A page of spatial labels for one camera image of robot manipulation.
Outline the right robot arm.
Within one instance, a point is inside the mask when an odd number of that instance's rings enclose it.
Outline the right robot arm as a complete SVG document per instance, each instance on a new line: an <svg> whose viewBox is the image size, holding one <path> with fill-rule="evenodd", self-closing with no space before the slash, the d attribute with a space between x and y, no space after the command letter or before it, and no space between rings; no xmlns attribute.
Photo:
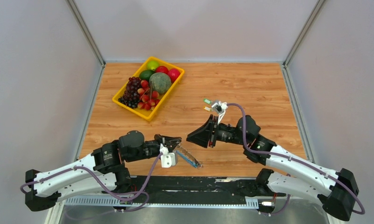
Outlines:
<svg viewBox="0 0 374 224"><path fill-rule="evenodd" d="M324 168L290 153L262 136L260 126L249 115L240 118L235 127L218 119L210 115L204 125L188 134L187 141L204 148L214 147L218 141L242 145L250 161L268 166L257 176L258 193L294 194L321 205L339 220L350 220L359 193L352 171Z"/></svg>

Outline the dark grape bunch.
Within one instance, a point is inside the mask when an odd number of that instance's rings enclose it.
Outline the dark grape bunch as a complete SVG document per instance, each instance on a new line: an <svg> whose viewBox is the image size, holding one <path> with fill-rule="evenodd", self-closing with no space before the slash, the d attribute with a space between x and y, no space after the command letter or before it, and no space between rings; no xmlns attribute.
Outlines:
<svg viewBox="0 0 374 224"><path fill-rule="evenodd" d="M132 109L137 108L138 103L140 102L138 89L141 87L141 79L139 77L129 78L125 91L123 95L118 98L118 102Z"/></svg>

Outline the dark green lime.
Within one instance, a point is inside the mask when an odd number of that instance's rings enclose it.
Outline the dark green lime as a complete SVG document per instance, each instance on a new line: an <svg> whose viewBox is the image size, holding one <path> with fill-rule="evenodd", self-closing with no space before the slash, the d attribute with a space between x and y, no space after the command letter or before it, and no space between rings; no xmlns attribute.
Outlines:
<svg viewBox="0 0 374 224"><path fill-rule="evenodd" d="M139 74L141 80L149 81L150 77L155 73L153 70L144 70Z"/></svg>

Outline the green key tag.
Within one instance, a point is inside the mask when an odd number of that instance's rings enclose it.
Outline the green key tag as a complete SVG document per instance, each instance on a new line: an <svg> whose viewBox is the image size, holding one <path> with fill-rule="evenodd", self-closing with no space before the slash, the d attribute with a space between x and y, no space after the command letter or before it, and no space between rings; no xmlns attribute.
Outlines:
<svg viewBox="0 0 374 224"><path fill-rule="evenodd" d="M207 98L205 98L203 101L204 101L206 104L208 104L208 105L212 104L212 101L209 100L209 99L207 99Z"/></svg>

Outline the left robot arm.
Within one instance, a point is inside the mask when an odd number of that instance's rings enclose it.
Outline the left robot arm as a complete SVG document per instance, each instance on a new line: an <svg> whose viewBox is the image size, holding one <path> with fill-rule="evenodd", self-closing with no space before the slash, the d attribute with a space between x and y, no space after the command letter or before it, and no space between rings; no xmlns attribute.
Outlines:
<svg viewBox="0 0 374 224"><path fill-rule="evenodd" d="M174 150L181 142L181 137L160 134L146 141L143 133L134 130L71 164L47 172L28 170L20 187L25 205L31 211L42 211L70 197L99 191L122 202L132 201L147 194L145 188L154 168L138 188L125 164L154 158L155 163L160 161L163 168L170 168L177 164Z"/></svg>

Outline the yellow plastic fruit tray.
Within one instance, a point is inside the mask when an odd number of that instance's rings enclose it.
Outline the yellow plastic fruit tray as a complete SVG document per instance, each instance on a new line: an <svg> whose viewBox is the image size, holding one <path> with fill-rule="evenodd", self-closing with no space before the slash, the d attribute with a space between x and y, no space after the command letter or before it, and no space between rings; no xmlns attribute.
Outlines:
<svg viewBox="0 0 374 224"><path fill-rule="evenodd" d="M126 88L126 84L128 83L129 81L129 78L131 77L139 77L139 74L144 71L144 70L147 70L146 68L146 63L150 60L155 60L155 61L158 61L160 63L160 66L166 66L169 70L172 69L172 68L175 68L177 70L180 71L180 76L178 77L178 79L172 83L172 86L170 87L170 89L163 95L160 95L159 99L159 103L158 105L155 107L155 109L153 111L147 111L147 110L144 110L144 109L138 109L138 108L135 108L135 109L132 109L132 108L129 108L123 104L121 104L120 102L118 102L118 98L121 97L125 91L125 88ZM138 115L139 117L147 120L147 121L151 121L153 118L154 118L154 115L156 115L158 113L158 110L159 108L162 106L162 104L165 103L165 101L169 98L170 94L173 92L173 90L176 88L176 86L178 85L178 83L180 82L180 80L182 79L183 75L184 75L185 71L178 67L178 66L175 66L173 64L170 64L166 61L163 61L161 59L158 59L156 57L149 57L148 59L146 59L146 61L139 67L139 69L131 76L128 78L127 82L121 87L120 90L118 90L118 92L112 97L112 101L114 103L116 103L118 106Z"/></svg>

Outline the pink red fruit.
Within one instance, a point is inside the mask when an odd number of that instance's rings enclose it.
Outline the pink red fruit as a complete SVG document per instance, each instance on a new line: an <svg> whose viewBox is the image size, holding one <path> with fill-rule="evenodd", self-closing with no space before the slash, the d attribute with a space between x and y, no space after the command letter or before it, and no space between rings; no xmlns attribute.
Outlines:
<svg viewBox="0 0 374 224"><path fill-rule="evenodd" d="M167 75L170 77L171 83L174 83L180 76L180 71L175 68L172 68L168 71Z"/></svg>

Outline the red apple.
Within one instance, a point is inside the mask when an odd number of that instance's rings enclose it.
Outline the red apple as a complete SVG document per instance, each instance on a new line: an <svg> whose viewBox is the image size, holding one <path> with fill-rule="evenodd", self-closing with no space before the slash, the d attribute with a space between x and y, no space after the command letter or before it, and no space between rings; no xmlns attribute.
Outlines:
<svg viewBox="0 0 374 224"><path fill-rule="evenodd" d="M161 72L167 74L169 69L166 66L159 66L156 68L155 72Z"/></svg>

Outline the keyring bunch with blue tag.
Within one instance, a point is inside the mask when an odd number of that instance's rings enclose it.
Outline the keyring bunch with blue tag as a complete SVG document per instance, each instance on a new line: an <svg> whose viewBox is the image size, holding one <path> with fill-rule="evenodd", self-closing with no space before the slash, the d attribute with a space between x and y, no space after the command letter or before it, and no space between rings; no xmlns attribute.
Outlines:
<svg viewBox="0 0 374 224"><path fill-rule="evenodd" d="M203 164L199 162L188 150L183 148L181 145L178 145L175 148L176 153L184 159L188 164L194 168L202 168Z"/></svg>

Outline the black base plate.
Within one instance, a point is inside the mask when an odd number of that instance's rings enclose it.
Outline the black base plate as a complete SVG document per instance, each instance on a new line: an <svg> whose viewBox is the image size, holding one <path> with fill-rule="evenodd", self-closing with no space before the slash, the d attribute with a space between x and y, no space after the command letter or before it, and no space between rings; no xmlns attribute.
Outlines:
<svg viewBox="0 0 374 224"><path fill-rule="evenodd" d="M238 205L246 197L274 196L253 178L231 177L151 176L144 191L149 196L141 194L134 203Z"/></svg>

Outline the green cantaloupe melon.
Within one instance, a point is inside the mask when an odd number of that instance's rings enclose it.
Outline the green cantaloupe melon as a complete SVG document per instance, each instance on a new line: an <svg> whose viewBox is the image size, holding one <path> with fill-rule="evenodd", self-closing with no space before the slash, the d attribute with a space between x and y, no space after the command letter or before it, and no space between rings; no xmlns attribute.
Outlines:
<svg viewBox="0 0 374 224"><path fill-rule="evenodd" d="M170 77L163 72L152 74L149 79L149 84L152 90L157 91L160 95L165 94L172 86Z"/></svg>

